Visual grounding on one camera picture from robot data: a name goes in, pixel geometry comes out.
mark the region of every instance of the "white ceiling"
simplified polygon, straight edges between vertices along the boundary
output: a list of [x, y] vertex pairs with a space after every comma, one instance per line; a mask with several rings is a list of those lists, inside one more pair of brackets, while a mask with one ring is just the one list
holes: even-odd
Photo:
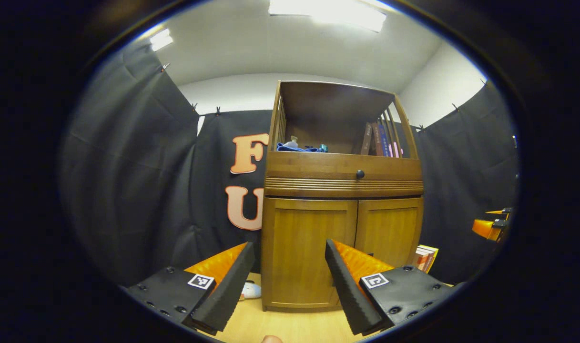
[[442, 43], [405, 15], [381, 32], [310, 17], [270, 16], [268, 0], [212, 0], [163, 24], [174, 40], [157, 51], [177, 85], [222, 76], [289, 72], [400, 93]]

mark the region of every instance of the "wooden cabinet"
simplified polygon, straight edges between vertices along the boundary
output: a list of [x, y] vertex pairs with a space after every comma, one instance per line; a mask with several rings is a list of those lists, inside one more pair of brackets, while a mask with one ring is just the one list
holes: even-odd
[[357, 202], [265, 198], [262, 248], [263, 303], [280, 308], [338, 304], [332, 276], [322, 258], [326, 239], [353, 245]]
[[[410, 158], [356, 154], [366, 123], [394, 104]], [[328, 153], [277, 151], [326, 144]], [[264, 310], [337, 308], [325, 261], [336, 239], [390, 265], [410, 262], [423, 217], [423, 178], [396, 95], [329, 82], [281, 81], [269, 133], [262, 219]], [[394, 140], [399, 145], [397, 134]]]

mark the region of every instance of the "white object on floor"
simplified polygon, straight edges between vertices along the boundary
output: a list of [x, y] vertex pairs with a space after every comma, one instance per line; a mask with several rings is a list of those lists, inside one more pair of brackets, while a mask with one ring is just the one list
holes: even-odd
[[246, 282], [244, 285], [244, 290], [241, 291], [241, 299], [253, 299], [260, 298], [262, 294], [262, 288], [255, 283]]

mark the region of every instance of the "black backdrop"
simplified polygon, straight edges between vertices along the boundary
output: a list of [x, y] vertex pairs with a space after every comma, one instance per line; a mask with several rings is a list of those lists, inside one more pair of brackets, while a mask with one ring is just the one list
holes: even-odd
[[[243, 230], [233, 225], [227, 215], [229, 197], [224, 191], [228, 186], [240, 186], [248, 193], [243, 199], [243, 215], [248, 220], [257, 217], [257, 198], [253, 190], [264, 187], [266, 148], [260, 161], [251, 158], [256, 165], [251, 173], [233, 174], [237, 147], [233, 138], [245, 135], [267, 134], [271, 111], [232, 111], [220, 115], [205, 115], [205, 120], [194, 148], [194, 160], [190, 184], [190, 212], [201, 235], [200, 257], [206, 258], [245, 241], [254, 243], [254, 272], [260, 272], [259, 230]], [[185, 260], [192, 259], [191, 252], [183, 252]]]
[[430, 270], [435, 278], [463, 282], [492, 256], [496, 243], [471, 227], [484, 212], [516, 200], [519, 156], [512, 135], [510, 112], [490, 82], [416, 134], [425, 186], [420, 243], [440, 249]]
[[170, 263], [176, 237], [191, 229], [197, 124], [149, 42], [111, 56], [85, 90], [60, 153], [61, 200], [113, 282], [130, 286]]
[[[231, 173], [233, 139], [267, 134], [271, 111], [205, 115], [197, 137], [198, 114], [161, 69], [148, 46], [136, 43], [112, 56], [85, 92], [61, 154], [61, 193], [76, 233], [104, 274], [124, 286], [245, 241], [255, 243], [259, 272], [261, 232], [231, 222], [225, 189], [247, 189], [242, 216], [259, 217], [253, 192], [264, 186], [266, 146], [260, 161], [251, 158], [253, 172]], [[444, 282], [472, 276], [495, 247], [470, 229], [483, 212], [513, 204], [511, 126], [488, 84], [414, 132], [425, 184], [421, 243], [440, 248], [431, 273]]]

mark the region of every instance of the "drawer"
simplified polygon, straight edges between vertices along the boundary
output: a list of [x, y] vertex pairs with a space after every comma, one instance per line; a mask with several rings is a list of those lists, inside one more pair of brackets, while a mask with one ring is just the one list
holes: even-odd
[[280, 197], [403, 197], [423, 194], [423, 176], [417, 159], [269, 151], [264, 188]]

